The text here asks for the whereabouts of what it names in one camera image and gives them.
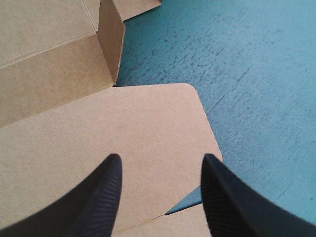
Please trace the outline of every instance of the cardboard fold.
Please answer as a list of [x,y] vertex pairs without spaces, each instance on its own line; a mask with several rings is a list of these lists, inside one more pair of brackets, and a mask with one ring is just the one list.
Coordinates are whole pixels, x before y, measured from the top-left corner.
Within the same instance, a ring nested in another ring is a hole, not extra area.
[[116,82],[125,32],[116,4],[126,18],[160,1],[1,3],[0,127]]
[[125,25],[112,0],[101,0],[98,39],[112,76],[113,83],[119,75],[120,58],[123,51]]

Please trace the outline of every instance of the blue painted floor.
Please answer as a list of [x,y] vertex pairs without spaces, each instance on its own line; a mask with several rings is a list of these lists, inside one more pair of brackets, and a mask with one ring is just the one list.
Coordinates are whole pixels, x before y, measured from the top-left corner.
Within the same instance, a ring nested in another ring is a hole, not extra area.
[[125,22],[117,85],[193,85],[224,163],[316,223],[315,13],[315,0],[164,0]]

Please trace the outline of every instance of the floor scratch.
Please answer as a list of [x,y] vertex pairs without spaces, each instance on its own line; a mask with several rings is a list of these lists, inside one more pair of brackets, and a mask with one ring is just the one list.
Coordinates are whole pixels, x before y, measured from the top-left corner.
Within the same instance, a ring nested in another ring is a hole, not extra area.
[[263,132],[263,133],[259,136],[259,138],[257,139],[257,141],[252,145],[252,147],[254,147],[254,146],[260,141],[260,139],[261,139],[264,135],[266,135],[268,132],[270,132],[272,129],[274,129],[276,126],[278,126],[280,123],[283,123],[284,121],[288,120],[290,117],[294,116],[294,115],[295,115],[297,112],[299,112],[302,108],[303,108],[303,106],[300,107],[298,110],[296,110],[296,111],[295,111],[294,113],[292,113],[291,115],[289,115],[288,117],[286,117],[286,118],[282,119],[281,121],[277,122],[275,125],[273,125],[272,127],[270,127],[270,128],[269,128],[268,130],[266,130],[265,132]]
[[282,197],[286,193],[286,191],[291,187],[292,184],[293,182],[273,202],[276,202],[277,200],[279,200],[280,197]]

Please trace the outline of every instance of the cardboard box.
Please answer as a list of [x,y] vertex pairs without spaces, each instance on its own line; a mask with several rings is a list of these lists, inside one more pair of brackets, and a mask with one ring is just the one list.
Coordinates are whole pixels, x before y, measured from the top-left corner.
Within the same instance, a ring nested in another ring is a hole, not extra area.
[[112,87],[123,20],[158,5],[101,0],[98,17],[98,0],[1,3],[0,229],[56,201],[110,153],[123,162],[114,236],[153,235],[169,221],[186,236],[181,218],[204,217],[200,208],[164,216],[199,185],[203,155],[221,158],[196,91]]

